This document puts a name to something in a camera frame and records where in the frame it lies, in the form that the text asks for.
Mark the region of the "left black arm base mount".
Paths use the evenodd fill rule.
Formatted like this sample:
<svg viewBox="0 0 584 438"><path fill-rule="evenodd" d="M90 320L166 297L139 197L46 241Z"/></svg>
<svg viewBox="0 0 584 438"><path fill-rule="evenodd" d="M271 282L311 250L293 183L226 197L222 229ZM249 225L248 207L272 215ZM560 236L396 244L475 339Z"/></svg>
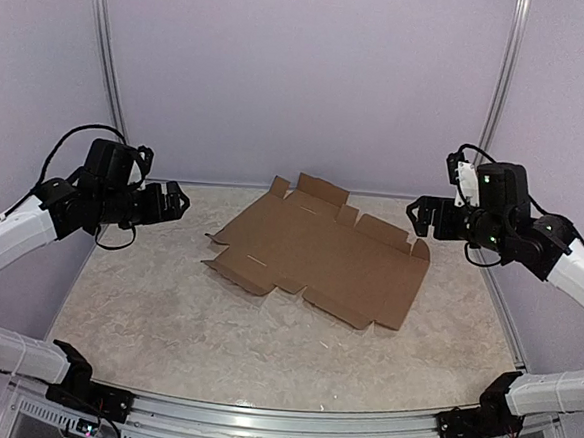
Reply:
<svg viewBox="0 0 584 438"><path fill-rule="evenodd" d="M127 420L135 399L135 395L128 390L93 381L81 391L67 389L63 385L49 385L45 396L49 401L69 409L120 424Z"/></svg>

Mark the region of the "brown cardboard box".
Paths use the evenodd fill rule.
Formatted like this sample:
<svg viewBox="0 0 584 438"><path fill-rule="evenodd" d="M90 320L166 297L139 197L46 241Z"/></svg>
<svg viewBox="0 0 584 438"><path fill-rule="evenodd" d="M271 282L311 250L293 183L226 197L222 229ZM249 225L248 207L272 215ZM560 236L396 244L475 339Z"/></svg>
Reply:
<svg viewBox="0 0 584 438"><path fill-rule="evenodd" d="M301 174L269 190L210 237L223 250L206 266L254 296L280 288L365 329L399 330L430 265L424 240L361 213L349 192Z"/></svg>

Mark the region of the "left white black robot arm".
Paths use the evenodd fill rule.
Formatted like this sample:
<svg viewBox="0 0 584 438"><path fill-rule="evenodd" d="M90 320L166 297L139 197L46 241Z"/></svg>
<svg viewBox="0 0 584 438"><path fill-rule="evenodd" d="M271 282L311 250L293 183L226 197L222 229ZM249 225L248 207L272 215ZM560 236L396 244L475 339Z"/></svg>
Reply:
<svg viewBox="0 0 584 438"><path fill-rule="evenodd" d="M190 207L182 188L172 181L146 183L153 157L150 148L97 138L69 177L39 177L22 200L0 214L0 271L79 230L97 237L112 224L135 233L138 226L181 219ZM79 410L99 400L91 365L66 342L0 327L0 371L44 382Z"/></svg>

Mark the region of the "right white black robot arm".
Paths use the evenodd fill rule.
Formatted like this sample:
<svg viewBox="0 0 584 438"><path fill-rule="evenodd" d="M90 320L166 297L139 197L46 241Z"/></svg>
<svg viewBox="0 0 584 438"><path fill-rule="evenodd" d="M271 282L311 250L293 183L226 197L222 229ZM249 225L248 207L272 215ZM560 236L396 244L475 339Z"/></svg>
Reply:
<svg viewBox="0 0 584 438"><path fill-rule="evenodd" d="M584 240L564 216L532 216L525 168L502 162L475 166L459 154L450 155L447 165L456 195L424 195L409 204L406 212L416 236L494 252L501 265L524 266L584 308ZM578 411L584 412L584 369L508 372L482 393L469 425L478 436L488 437L510 417Z"/></svg>

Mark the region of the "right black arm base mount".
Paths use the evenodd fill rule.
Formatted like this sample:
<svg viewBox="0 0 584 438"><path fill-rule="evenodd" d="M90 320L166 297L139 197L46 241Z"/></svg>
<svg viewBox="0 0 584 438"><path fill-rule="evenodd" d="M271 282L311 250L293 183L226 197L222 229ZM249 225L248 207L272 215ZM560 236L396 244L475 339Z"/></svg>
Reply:
<svg viewBox="0 0 584 438"><path fill-rule="evenodd" d="M481 408L453 408L436 415L439 438L495 438L519 433L522 416L485 413Z"/></svg>

